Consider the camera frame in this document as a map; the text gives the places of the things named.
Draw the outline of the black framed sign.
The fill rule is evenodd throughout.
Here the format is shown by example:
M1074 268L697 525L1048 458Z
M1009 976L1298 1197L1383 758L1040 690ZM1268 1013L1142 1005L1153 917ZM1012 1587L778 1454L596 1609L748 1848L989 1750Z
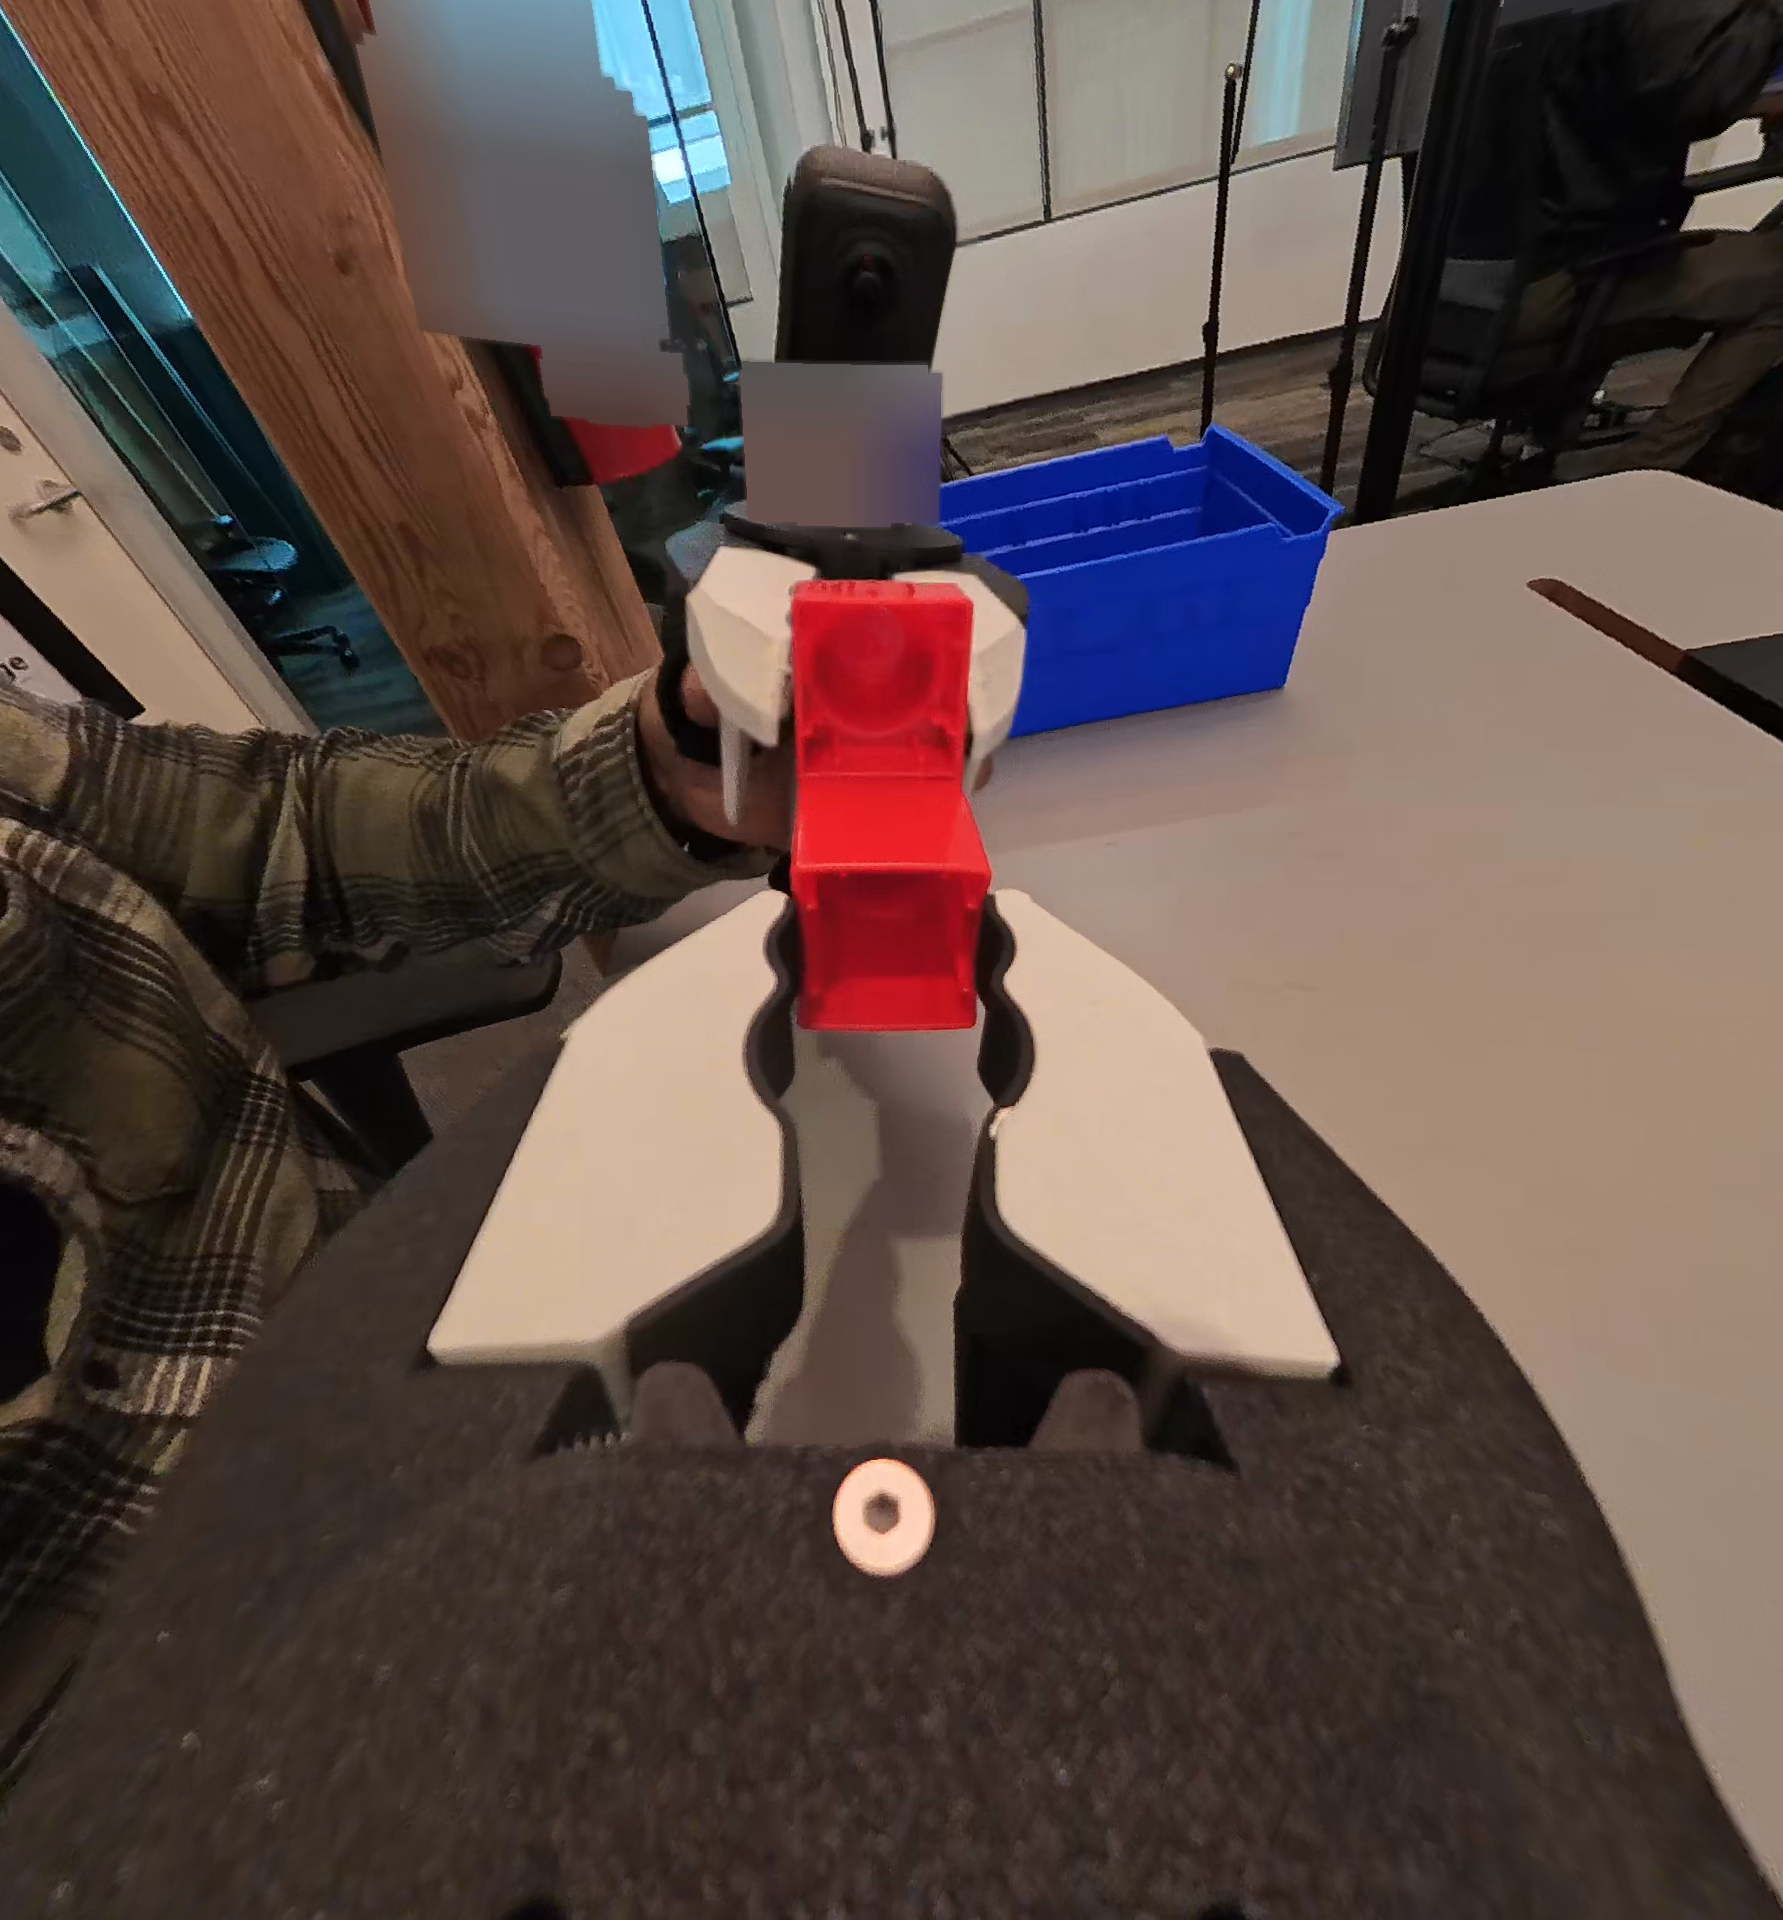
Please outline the black framed sign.
M49 704L96 704L123 722L143 715L137 699L10 578L0 560L0 667Z

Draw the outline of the black desk chair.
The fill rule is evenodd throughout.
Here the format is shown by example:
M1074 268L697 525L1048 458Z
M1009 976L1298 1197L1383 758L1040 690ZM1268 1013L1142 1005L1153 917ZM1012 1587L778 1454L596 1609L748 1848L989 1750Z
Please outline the black desk chair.
M250 1016L280 1069L345 1126L350 1152L379 1178L400 1178L433 1146L424 1101L400 1059L424 1044L535 1016L559 998L559 984L562 957L504 964L491 950L456 950L256 991Z

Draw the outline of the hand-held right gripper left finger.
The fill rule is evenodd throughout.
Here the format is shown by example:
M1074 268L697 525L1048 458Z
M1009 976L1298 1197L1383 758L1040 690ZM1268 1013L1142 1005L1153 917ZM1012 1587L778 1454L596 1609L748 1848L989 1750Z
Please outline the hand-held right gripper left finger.
M794 904L757 892L621 976L559 1051L491 1211L433 1322L440 1368L562 1362L610 1426L662 1362L731 1432L809 1297Z

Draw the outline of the black light stand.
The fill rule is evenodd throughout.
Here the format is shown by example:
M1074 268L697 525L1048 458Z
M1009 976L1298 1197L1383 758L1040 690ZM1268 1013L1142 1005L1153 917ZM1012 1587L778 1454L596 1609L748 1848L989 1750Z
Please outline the black light stand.
M1230 58L1227 94L1219 94L1212 268L1204 268L1204 324L1203 324L1203 438L1212 433L1212 397L1219 397L1219 309L1227 309L1227 240L1230 240L1230 168L1235 168L1235 137L1241 137L1241 94L1251 94L1251 58Z
M1329 371L1329 433L1320 433L1320 469L1319 487L1335 490L1343 475L1343 433L1345 433L1345 398L1358 376L1358 324L1366 324L1366 281L1371 281L1371 239L1377 239L1377 198L1383 198L1383 158L1390 158L1390 114L1407 68L1407 41L1421 29L1421 4L1400 0L1393 16L1383 22L1377 41L1377 99L1371 99L1371 146L1366 146L1366 181L1358 181L1358 239L1352 239L1352 273L1345 273L1345 317L1343 317L1343 347Z

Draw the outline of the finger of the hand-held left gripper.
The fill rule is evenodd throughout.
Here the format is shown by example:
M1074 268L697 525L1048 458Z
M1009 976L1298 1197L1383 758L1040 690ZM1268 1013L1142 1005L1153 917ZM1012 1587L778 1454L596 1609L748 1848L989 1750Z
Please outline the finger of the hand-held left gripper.
M713 706L722 811L748 822L749 758L788 729L788 604L801 560L722 548L684 585L684 656Z
M1024 699L1029 594L989 560L915 568L915 585L960 585L972 597L972 758L993 758Z

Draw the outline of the person's plaid shirt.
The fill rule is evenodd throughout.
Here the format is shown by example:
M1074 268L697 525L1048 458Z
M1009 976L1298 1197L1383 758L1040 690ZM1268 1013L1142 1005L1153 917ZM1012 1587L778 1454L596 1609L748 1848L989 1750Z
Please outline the person's plaid shirt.
M180 927L0 816L0 1794L186 1432L370 1187Z

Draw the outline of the black office chair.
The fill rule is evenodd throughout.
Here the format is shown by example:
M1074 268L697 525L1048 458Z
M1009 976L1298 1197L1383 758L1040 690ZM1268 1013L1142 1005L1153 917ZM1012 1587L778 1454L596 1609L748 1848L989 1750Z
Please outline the black office chair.
M334 663L337 672L359 672L359 650L337 622L288 622L294 580L301 568L294 540L240 532L238 514L210 514L193 548L210 594L231 604L231 620L256 637L256 650L288 663Z

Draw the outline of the person's left forearm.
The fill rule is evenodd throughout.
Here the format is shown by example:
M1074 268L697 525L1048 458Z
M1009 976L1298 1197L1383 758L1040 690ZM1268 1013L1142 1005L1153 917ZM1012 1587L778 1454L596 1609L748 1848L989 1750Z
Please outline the person's left forearm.
M545 957L757 881L662 828L644 686L468 743L143 729L0 672L0 985L56 991L80 933L186 945L238 991L461 945Z

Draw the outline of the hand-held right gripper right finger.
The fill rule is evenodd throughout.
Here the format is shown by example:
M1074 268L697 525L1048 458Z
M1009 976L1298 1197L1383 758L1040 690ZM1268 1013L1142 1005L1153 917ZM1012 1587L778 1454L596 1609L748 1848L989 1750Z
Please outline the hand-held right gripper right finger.
M1219 1450L1212 1380L1343 1380L1203 1028L1024 892L976 938L983 1044L960 1242L960 1450L1024 1450L1107 1378L1144 1450Z

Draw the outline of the blue plastic bin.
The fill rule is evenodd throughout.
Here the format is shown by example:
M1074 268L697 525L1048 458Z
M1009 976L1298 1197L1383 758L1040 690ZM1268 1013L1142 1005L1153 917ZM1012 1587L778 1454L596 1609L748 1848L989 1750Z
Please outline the blue plastic bin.
M939 521L1029 594L1024 741L1282 690L1343 505L1212 423L955 478Z

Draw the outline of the person's left hand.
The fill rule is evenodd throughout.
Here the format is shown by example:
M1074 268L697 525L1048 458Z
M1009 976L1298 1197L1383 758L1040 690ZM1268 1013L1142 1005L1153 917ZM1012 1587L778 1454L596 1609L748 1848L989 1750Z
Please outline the person's left hand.
M713 741L703 678L693 667L677 678L654 672L634 690L634 764L662 828L703 865L785 858L794 838L794 741L785 733L785 743L749 743L738 811L726 811L722 770L684 758L693 733Z

